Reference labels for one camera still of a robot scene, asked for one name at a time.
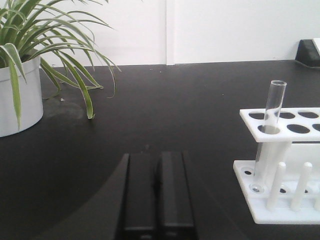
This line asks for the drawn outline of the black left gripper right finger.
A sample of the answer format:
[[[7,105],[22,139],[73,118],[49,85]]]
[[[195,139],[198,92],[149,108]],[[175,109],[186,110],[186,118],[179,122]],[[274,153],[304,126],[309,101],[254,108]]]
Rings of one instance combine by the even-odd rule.
[[[164,151],[159,161],[158,223],[161,240],[196,240],[183,154]]]

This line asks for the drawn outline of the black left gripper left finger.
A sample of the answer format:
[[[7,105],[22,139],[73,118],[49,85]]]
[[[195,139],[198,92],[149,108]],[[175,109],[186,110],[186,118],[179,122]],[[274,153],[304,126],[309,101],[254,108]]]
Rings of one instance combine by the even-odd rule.
[[[126,153],[128,160],[123,195],[120,240],[156,239],[154,172],[148,153]]]

